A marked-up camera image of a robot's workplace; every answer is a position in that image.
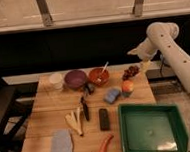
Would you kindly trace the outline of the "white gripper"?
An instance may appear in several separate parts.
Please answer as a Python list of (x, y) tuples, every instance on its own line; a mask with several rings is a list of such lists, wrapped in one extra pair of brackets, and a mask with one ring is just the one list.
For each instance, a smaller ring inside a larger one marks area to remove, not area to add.
[(128, 51), (128, 55), (136, 55), (142, 60), (140, 71), (145, 73), (151, 64), (150, 60), (153, 59), (157, 52), (155, 45), (148, 38), (145, 38), (136, 48)]

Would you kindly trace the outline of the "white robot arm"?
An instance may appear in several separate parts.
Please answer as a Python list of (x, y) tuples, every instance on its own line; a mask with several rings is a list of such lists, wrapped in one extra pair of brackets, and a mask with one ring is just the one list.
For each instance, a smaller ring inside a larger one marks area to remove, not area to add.
[[(190, 96), (190, 55), (175, 42), (179, 31), (174, 22), (153, 22), (147, 27), (145, 40), (128, 51), (128, 55), (137, 55), (146, 64), (160, 51)], [(190, 134), (187, 152), (190, 152)]]

